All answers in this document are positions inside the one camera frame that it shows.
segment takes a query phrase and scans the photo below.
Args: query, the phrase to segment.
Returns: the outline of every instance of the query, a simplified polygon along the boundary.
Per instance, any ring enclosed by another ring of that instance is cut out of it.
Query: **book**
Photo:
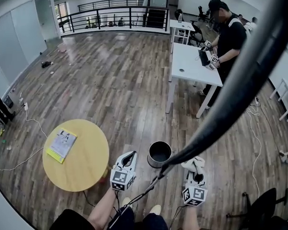
[[[63,163],[67,154],[75,143],[77,136],[65,129],[61,129],[54,138],[46,153],[59,163]]]

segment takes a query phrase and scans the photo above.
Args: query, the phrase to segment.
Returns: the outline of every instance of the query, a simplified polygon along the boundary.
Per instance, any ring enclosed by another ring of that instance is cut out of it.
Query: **wooden floor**
[[[97,124],[105,133],[110,165],[122,153],[130,150],[139,153],[137,178],[132,188],[120,195],[121,199],[137,196],[158,173],[146,160],[153,142],[163,140],[176,153],[183,149],[207,115],[204,112],[200,119],[195,117],[202,101],[196,93],[200,86],[195,88],[181,80],[174,105],[165,114],[169,40],[169,35],[128,32],[66,37],[67,53],[55,50],[44,56],[44,60],[53,60],[54,65],[42,69],[38,62],[15,86],[16,95],[22,93],[28,102],[28,118],[38,120],[46,134],[66,120],[83,118]],[[254,174],[261,194],[276,187],[277,196],[281,197],[288,187],[288,165],[281,164],[278,150],[288,150],[288,123],[285,119],[279,122],[284,109],[276,97],[268,99],[272,91],[267,82],[258,95],[260,116],[252,117],[253,129],[263,145]],[[42,148],[44,142],[38,124],[26,122],[22,110],[0,137],[0,168],[13,168]],[[225,215],[245,211],[242,192],[248,192],[252,202],[257,198],[252,167],[258,153],[259,144],[245,113],[201,154],[206,160],[209,193],[206,202],[198,207],[202,228],[238,229],[240,219],[226,219]],[[170,223],[177,206],[182,205],[183,175],[183,168],[176,166],[148,196],[135,204],[136,220],[141,220],[153,205],[160,204],[162,216]],[[91,203],[96,204],[108,187],[106,182],[89,189]],[[0,188],[20,213],[41,230],[49,229],[66,208],[85,217],[92,209],[83,193],[65,192],[52,184],[43,169],[41,152],[14,171],[0,171]],[[287,219],[288,204],[278,205],[276,215]],[[183,211],[173,229],[181,226],[182,220]]]

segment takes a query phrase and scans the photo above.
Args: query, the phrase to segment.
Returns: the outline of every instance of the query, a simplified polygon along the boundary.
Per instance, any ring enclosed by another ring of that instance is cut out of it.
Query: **bottle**
[[[179,17],[178,17],[178,22],[181,23],[181,21],[182,21],[182,15],[181,15],[181,13],[180,13],[180,14],[179,14]]]

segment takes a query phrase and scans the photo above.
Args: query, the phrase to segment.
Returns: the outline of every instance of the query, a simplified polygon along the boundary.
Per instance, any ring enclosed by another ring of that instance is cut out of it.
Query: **round wooden table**
[[[60,129],[75,134],[77,139],[61,164],[46,153]],[[48,178],[57,187],[79,192],[96,184],[105,172],[109,146],[105,134],[95,124],[74,119],[57,126],[48,136],[43,149],[43,165]]]

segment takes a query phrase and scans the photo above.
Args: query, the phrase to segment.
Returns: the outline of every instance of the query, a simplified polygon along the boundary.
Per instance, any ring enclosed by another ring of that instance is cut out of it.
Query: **white cloth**
[[[205,166],[205,160],[196,156],[186,162],[181,163],[182,167],[197,174],[203,174],[203,167]]]

